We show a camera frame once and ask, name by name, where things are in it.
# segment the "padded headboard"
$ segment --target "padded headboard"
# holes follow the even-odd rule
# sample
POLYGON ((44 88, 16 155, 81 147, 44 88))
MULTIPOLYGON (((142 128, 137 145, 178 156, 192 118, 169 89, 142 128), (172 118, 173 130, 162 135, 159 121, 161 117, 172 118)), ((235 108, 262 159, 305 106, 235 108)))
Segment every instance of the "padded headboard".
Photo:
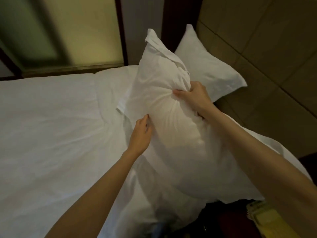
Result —
POLYGON ((248 83, 219 109, 296 157, 317 152, 316 25, 317 0, 203 0, 196 25, 248 83))

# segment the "person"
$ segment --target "person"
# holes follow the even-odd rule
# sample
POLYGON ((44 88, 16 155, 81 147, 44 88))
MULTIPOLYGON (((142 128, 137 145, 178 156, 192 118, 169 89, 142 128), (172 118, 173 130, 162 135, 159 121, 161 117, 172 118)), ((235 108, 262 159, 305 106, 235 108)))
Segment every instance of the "person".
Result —
MULTIPOLYGON (((317 188, 305 175, 219 111, 200 82, 173 90, 218 132, 240 168, 300 237, 317 234, 317 188)), ((135 160, 147 149, 152 126, 137 120, 121 158, 53 225, 46 238, 97 237, 135 160)))

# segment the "pillowcase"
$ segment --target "pillowcase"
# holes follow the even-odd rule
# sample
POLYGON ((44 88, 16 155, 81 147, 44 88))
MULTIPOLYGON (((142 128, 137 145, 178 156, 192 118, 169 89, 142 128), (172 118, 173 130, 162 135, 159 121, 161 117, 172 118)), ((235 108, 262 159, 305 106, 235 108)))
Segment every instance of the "pillowcase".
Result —
POLYGON ((206 86, 213 102, 238 88, 247 86, 237 71, 208 53, 190 24, 187 24, 175 54, 191 74, 191 81, 200 81, 206 86))
POLYGON ((118 108, 132 124, 149 114, 154 125, 144 156, 167 182, 196 198, 232 202, 262 199, 210 125, 174 88, 189 91, 184 63, 148 30, 148 44, 131 89, 118 108))

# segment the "bed sheet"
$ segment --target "bed sheet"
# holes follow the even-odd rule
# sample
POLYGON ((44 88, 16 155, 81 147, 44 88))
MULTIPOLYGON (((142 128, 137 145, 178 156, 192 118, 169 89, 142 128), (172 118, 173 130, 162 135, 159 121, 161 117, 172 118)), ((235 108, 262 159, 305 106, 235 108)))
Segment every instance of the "bed sheet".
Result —
MULTIPOLYGON (((44 237, 120 158, 132 127, 116 106, 136 72, 0 82, 0 237, 44 237)), ((204 204, 165 184, 140 157, 99 237, 137 236, 159 221, 180 228, 204 204)))

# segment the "forearm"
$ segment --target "forearm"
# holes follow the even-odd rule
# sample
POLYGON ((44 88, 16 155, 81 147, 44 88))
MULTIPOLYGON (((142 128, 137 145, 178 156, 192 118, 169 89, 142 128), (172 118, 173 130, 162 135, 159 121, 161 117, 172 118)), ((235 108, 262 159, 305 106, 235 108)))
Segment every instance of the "forearm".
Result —
POLYGON ((97 237, 137 155, 121 159, 80 197, 54 224, 50 237, 97 237))
POLYGON ((317 188, 291 163, 244 131, 216 107, 200 112, 228 146, 241 169, 303 237, 317 231, 317 188))

